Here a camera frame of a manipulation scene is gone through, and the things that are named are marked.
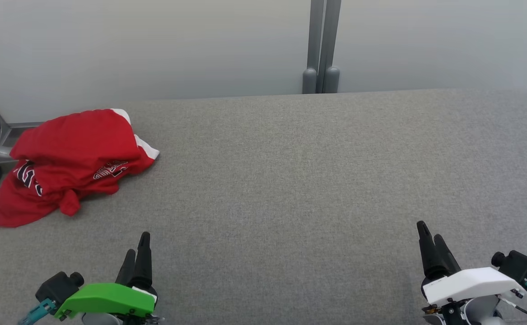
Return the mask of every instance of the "white trim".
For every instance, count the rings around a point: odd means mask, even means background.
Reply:
[[[154,295],[154,294],[152,294],[151,292],[145,291],[145,290],[143,290],[143,289],[141,289],[141,288],[137,288],[137,287],[132,287],[131,289],[133,289],[133,290],[135,290],[135,291],[138,291],[138,292],[142,292],[142,293],[144,293],[144,294],[148,294],[149,296],[152,296],[152,297],[153,297],[153,299],[155,300],[155,302],[157,302],[157,296]]]
[[[129,124],[131,124],[131,118],[129,118],[129,114],[127,114],[124,109],[111,108],[111,111],[114,111],[118,115],[121,115],[125,118],[125,120],[127,120],[127,122],[129,122]]]
[[[158,150],[149,146],[149,144],[141,140],[138,135],[135,135],[135,141],[137,142],[137,146],[140,146],[141,148],[143,148],[143,150],[145,150],[145,154],[147,154],[149,158],[153,160],[157,158],[157,156],[159,155]]]

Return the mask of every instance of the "red shirt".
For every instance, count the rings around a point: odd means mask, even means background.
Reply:
[[[11,150],[19,160],[0,187],[0,227],[18,227],[79,200],[113,194],[117,181],[147,169],[159,151],[133,134],[122,109],[84,111],[25,131]]]

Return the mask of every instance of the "gray fabric surface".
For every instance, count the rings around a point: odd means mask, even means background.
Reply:
[[[178,325],[423,323],[421,219],[463,268],[489,266],[496,251],[527,254],[525,94],[418,90],[115,107],[161,151],[158,161],[115,195],[85,201],[75,218],[55,212],[0,230],[0,324],[24,316],[58,271],[114,281],[145,230],[156,312]]]

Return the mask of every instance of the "white sleeve stripe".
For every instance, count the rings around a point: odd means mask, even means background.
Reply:
[[[143,148],[143,150],[145,151],[145,154],[149,158],[151,158],[152,160],[157,158],[157,156],[159,155],[158,150],[149,146],[147,142],[141,140],[141,138],[139,138],[139,136],[137,135],[135,135],[135,141],[137,142],[137,146],[140,146],[141,148]]]
[[[129,114],[127,114],[127,112],[124,109],[111,108],[111,111],[114,111],[118,115],[121,115],[122,117],[125,118],[125,120],[127,120],[127,122],[129,122],[129,124],[131,124],[131,118],[129,118]]]

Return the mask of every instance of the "white wall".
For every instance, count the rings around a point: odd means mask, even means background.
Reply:
[[[342,0],[339,92],[527,91],[527,0]]]
[[[0,0],[0,113],[298,94],[309,0]]]

